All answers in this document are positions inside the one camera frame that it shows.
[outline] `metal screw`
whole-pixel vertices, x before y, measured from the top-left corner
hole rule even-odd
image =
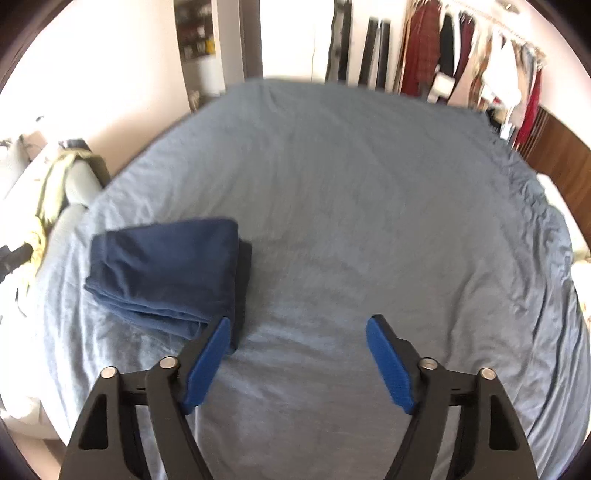
[[[177,359],[173,356],[165,356],[159,363],[160,368],[173,368],[177,366]]]
[[[100,371],[100,376],[103,378],[113,378],[115,375],[117,375],[115,367],[106,367]]]
[[[496,378],[496,372],[492,368],[483,368],[480,374],[487,380],[494,380]]]
[[[435,370],[438,367],[438,365],[439,364],[436,360],[429,357],[421,358],[421,360],[418,363],[418,366],[424,368],[425,370]]]

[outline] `wall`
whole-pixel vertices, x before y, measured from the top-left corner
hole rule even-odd
[[[82,137],[114,173],[189,112],[171,0],[74,0],[0,93],[0,138]]]
[[[513,0],[519,16],[502,14],[494,0],[462,0],[481,11],[502,17],[548,56],[541,101],[591,148],[591,79],[562,35],[526,0]],[[333,0],[261,0],[262,55],[265,76],[290,76],[324,81],[330,45]],[[348,83],[356,85],[370,16],[391,20],[387,87],[391,89],[402,39],[406,0],[355,0],[349,55]],[[375,77],[376,58],[373,76]]]

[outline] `blue gripper pad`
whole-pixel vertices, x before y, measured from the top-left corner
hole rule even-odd
[[[231,336],[232,322],[224,317],[187,376],[187,392],[181,403],[183,414],[189,415],[195,407],[201,405],[205,400],[213,377],[215,377],[222,358],[230,347]]]
[[[402,407],[407,414],[412,415],[416,406],[413,397],[413,383],[402,360],[375,318],[372,317],[368,320],[365,332],[369,350],[374,356],[392,401]]]

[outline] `navy blue folded cloth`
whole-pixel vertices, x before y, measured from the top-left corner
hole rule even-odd
[[[120,318],[186,339],[228,317],[236,349],[252,248],[225,218],[192,219],[96,235],[85,289]]]

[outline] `fitted sheet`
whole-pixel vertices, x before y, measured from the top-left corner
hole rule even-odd
[[[183,345],[84,291],[93,235],[197,216],[236,219],[253,245],[241,346],[189,417],[216,478],[383,478],[409,418],[366,347],[374,313],[450,369],[494,368],[540,478],[582,444],[589,334],[535,173],[479,113],[277,80],[231,89],[139,155],[40,286],[42,402],[65,441],[103,367],[149,368]]]

